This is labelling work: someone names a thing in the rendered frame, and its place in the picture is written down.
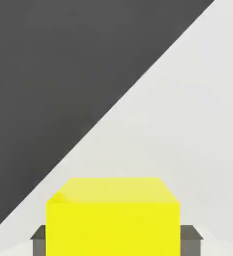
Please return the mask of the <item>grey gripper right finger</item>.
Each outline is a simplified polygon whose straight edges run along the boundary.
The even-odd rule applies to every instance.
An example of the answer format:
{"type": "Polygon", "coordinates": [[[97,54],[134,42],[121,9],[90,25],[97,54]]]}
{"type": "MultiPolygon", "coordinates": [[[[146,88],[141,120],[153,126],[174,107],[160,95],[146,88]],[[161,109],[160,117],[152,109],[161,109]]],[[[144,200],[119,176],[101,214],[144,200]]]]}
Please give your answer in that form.
{"type": "Polygon", "coordinates": [[[229,256],[229,250],[208,229],[182,224],[180,256],[229,256]]]}

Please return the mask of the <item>small yellow cube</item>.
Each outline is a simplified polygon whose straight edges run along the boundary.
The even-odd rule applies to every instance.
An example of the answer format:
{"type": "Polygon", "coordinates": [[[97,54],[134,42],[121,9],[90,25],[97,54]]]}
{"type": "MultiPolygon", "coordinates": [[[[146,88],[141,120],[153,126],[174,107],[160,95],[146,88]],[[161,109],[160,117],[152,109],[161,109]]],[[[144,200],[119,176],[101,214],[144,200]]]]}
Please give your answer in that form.
{"type": "Polygon", "coordinates": [[[181,256],[180,204],[157,177],[70,178],[46,203],[46,256],[181,256]]]}

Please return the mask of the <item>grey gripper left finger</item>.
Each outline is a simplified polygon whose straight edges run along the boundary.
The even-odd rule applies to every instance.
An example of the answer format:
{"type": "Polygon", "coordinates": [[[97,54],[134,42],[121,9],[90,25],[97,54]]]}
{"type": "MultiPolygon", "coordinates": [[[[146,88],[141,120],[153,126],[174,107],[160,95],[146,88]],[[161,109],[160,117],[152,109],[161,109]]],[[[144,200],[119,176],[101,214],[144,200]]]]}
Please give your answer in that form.
{"type": "Polygon", "coordinates": [[[11,249],[7,256],[46,256],[46,226],[41,225],[28,243],[11,249]]]}

